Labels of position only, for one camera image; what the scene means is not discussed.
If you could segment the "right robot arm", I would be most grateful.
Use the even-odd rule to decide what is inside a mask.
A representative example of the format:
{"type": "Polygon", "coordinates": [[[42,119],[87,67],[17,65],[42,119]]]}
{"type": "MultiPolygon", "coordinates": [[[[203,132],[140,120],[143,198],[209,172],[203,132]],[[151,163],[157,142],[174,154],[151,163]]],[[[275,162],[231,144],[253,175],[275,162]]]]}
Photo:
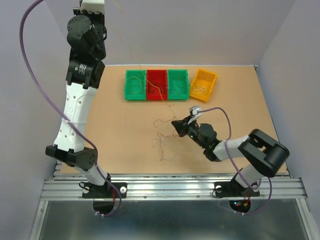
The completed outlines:
{"type": "Polygon", "coordinates": [[[261,178],[274,177],[290,155],[287,147],[260,129],[254,129],[242,138],[219,140],[212,125],[198,124],[191,116],[173,120],[171,124],[179,137],[188,136],[200,146],[211,162],[241,157],[249,162],[245,168],[238,169],[230,181],[214,187],[217,198],[244,196],[261,178]]]}

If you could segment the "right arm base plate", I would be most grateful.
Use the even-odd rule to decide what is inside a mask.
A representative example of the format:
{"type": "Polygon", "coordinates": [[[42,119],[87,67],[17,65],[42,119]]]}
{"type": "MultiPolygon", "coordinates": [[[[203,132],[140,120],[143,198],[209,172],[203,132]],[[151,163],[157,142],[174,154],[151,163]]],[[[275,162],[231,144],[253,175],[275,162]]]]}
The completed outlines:
{"type": "Polygon", "coordinates": [[[211,195],[216,199],[222,198],[244,198],[250,194],[251,197],[259,197],[260,192],[247,187],[242,187],[237,182],[218,181],[214,183],[211,195]]]}

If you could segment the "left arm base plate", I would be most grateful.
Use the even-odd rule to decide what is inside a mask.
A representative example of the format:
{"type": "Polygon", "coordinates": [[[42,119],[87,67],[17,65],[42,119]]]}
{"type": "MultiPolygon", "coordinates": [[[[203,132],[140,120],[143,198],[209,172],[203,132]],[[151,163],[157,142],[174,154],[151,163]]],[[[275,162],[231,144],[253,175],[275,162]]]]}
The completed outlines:
{"type": "MultiPolygon", "coordinates": [[[[126,182],[113,182],[112,184],[120,191],[122,198],[127,197],[128,184],[126,182]]],[[[84,199],[108,199],[116,196],[114,188],[107,183],[98,186],[81,181],[78,185],[82,189],[82,198],[84,199]]]]}

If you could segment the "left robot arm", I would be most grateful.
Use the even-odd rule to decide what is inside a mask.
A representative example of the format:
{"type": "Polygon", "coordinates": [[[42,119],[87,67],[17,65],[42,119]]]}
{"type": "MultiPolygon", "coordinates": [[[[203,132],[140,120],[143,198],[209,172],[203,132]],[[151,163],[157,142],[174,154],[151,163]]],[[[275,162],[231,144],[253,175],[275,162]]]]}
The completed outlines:
{"type": "Polygon", "coordinates": [[[74,17],[67,23],[70,54],[64,116],[56,139],[46,147],[45,153],[84,174],[94,185],[95,193],[106,197],[111,193],[111,184],[107,182],[109,175],[98,167],[98,151],[85,147],[83,138],[91,104],[105,69],[105,11],[101,3],[82,1],[73,13],[74,17]]]}

